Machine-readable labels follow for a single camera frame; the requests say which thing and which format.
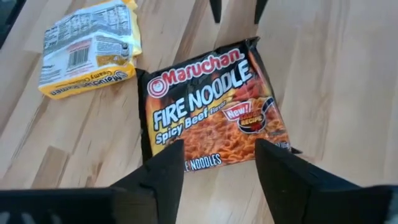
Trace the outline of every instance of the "maruchan fire noodle package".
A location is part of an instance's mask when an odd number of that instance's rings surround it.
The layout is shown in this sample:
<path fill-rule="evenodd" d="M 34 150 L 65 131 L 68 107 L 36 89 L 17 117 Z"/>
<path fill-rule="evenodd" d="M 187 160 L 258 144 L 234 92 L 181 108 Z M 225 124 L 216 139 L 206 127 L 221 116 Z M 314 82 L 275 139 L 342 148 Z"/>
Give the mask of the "maruchan fire noodle package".
<path fill-rule="evenodd" d="M 79 9 L 45 31 L 39 90 L 60 99 L 136 75 L 141 38 L 134 0 Z"/>
<path fill-rule="evenodd" d="M 254 159 L 254 141 L 290 150 L 258 38 L 139 75 L 142 150 L 148 159 L 184 140 L 185 171 Z"/>

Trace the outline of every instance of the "maruchan logo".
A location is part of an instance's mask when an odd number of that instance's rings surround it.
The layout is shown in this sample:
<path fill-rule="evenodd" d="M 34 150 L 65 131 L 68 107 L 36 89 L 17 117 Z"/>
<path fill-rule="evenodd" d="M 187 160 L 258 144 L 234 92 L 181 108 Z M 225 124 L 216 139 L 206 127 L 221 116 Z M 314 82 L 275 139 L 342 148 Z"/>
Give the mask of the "maruchan logo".
<path fill-rule="evenodd" d="M 184 68 L 170 69 L 149 81 L 148 94 L 154 98 L 161 98 L 166 95 L 172 85 L 211 74 L 215 70 L 226 68 L 241 59 L 244 59 L 244 54 L 239 49 L 233 49 L 217 57 L 209 55 L 203 61 L 187 65 Z"/>

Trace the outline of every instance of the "black object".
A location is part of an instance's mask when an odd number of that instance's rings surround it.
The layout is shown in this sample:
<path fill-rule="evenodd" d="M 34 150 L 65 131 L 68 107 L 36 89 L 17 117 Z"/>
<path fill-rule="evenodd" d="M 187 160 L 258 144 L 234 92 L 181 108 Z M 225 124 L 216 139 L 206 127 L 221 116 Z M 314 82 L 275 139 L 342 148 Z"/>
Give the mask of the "black object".
<path fill-rule="evenodd" d="M 256 12 L 254 14 L 254 23 L 258 24 L 268 0 L 257 0 Z M 211 10 L 213 11 L 214 20 L 220 23 L 221 20 L 221 0 L 210 0 Z"/>
<path fill-rule="evenodd" d="M 0 223 L 175 223 L 183 141 L 102 189 L 0 191 Z"/>
<path fill-rule="evenodd" d="M 0 48 L 14 25 L 26 0 L 0 0 Z"/>
<path fill-rule="evenodd" d="M 262 139 L 255 155 L 275 224 L 397 223 L 398 186 L 361 188 Z"/>

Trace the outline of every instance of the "barcode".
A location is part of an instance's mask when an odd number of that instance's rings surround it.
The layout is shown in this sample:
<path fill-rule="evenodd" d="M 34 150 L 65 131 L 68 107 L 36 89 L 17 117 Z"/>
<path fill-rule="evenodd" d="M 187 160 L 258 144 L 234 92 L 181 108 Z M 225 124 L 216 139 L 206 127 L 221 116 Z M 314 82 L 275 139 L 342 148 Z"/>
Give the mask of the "barcode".
<path fill-rule="evenodd" d="M 88 49 L 89 47 L 72 52 L 69 55 L 68 68 L 86 63 L 88 60 Z"/>

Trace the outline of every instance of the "light wood surface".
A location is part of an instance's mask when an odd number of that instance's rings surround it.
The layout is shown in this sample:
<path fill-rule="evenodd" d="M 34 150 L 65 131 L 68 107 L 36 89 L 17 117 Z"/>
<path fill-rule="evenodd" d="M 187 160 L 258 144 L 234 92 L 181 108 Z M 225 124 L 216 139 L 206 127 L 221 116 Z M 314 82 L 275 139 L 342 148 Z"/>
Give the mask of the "light wood surface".
<path fill-rule="evenodd" d="M 44 30 L 98 0 L 27 0 L 0 51 L 0 188 L 108 186 L 141 164 L 137 81 L 53 101 Z M 150 72 L 258 35 L 292 145 L 359 185 L 398 183 L 398 2 L 140 0 Z M 272 223 L 253 161 L 185 174 L 178 223 Z"/>

